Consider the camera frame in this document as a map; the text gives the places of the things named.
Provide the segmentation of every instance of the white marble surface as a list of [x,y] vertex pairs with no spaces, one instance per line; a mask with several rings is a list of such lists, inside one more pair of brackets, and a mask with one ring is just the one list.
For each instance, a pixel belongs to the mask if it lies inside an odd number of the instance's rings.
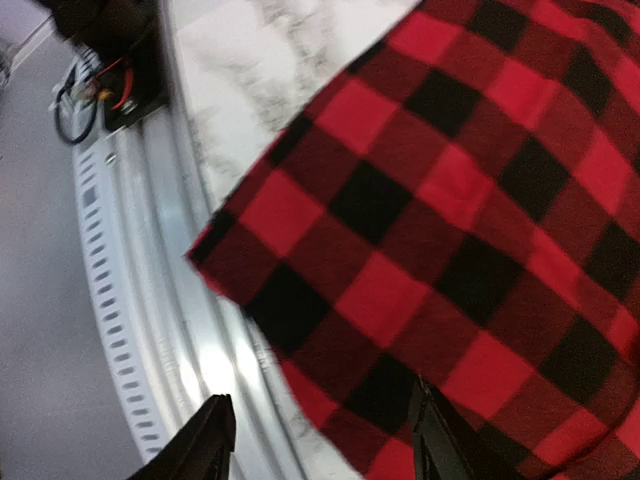
[[[199,167],[221,205],[311,97],[416,0],[173,0]],[[309,423],[276,369],[276,403],[311,480],[361,478]]]

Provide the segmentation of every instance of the gray floor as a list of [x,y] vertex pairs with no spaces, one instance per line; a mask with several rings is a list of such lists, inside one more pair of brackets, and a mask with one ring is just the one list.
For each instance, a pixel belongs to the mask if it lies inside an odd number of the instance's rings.
[[140,465],[95,326],[45,41],[0,94],[0,458],[7,480],[126,478]]

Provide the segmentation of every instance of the plaid cloth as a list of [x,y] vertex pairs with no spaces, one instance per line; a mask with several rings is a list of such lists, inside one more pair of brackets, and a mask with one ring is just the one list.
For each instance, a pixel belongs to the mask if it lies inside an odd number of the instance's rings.
[[527,478],[640,479],[640,9],[434,0],[335,78],[189,257],[368,479],[416,374]]

